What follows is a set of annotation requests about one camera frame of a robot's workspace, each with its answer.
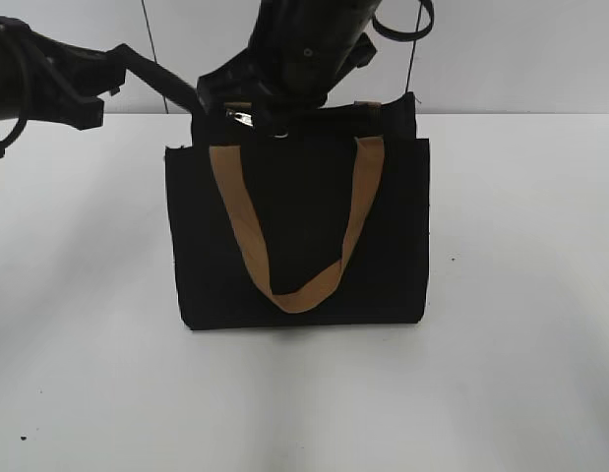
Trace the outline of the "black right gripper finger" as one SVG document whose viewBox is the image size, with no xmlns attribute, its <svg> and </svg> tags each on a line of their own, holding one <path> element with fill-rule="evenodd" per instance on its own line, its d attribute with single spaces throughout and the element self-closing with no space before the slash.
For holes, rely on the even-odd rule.
<svg viewBox="0 0 609 472">
<path fill-rule="evenodd" d="M 291 115 L 291 106 L 253 105 L 252 126 L 264 136 L 285 139 Z"/>
</svg>

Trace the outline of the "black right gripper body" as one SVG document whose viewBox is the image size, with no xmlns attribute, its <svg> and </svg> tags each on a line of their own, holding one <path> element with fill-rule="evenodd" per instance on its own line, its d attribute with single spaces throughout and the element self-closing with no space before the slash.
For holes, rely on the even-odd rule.
<svg viewBox="0 0 609 472">
<path fill-rule="evenodd" d="M 197 95 L 205 110 L 227 103 L 269 109 L 315 109 L 334 86 L 334 53 L 328 48 L 245 48 L 200 76 Z"/>
</svg>

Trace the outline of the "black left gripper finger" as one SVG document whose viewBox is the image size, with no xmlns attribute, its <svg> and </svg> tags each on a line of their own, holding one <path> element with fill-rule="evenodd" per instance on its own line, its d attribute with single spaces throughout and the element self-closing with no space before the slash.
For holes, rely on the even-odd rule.
<svg viewBox="0 0 609 472">
<path fill-rule="evenodd" d="M 130 71 L 151 89 L 187 112 L 194 114 L 199 110 L 197 92 L 190 84 L 127 44 L 120 44 L 106 54 L 115 65 Z"/>
</svg>

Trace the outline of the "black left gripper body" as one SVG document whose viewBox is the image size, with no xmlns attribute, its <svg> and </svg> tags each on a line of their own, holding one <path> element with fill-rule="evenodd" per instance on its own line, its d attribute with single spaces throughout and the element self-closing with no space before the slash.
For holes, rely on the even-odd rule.
<svg viewBox="0 0 609 472">
<path fill-rule="evenodd" d="M 8 33 L 24 55 L 30 77 L 28 118 L 77 130 L 103 124 L 104 93 L 125 84 L 126 68 L 110 51 L 51 39 L 10 18 Z"/>
</svg>

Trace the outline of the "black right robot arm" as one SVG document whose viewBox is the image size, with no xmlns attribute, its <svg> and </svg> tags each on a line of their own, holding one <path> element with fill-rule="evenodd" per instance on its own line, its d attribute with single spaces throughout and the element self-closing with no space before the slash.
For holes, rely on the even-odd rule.
<svg viewBox="0 0 609 472">
<path fill-rule="evenodd" d="M 286 135 L 376 49 L 364 33 L 376 1 L 263 1 L 245 48 L 197 80 L 208 116 L 248 115 L 251 127 Z"/>
</svg>

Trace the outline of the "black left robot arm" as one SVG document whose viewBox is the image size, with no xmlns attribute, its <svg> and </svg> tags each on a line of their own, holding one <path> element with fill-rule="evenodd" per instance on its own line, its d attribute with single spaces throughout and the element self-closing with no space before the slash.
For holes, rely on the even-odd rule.
<svg viewBox="0 0 609 472">
<path fill-rule="evenodd" d="M 189 112 L 200 106 L 192 86 L 126 44 L 87 49 L 0 16 L 0 120 L 98 128 L 104 115 L 101 96 L 118 93 L 129 73 Z"/>
</svg>

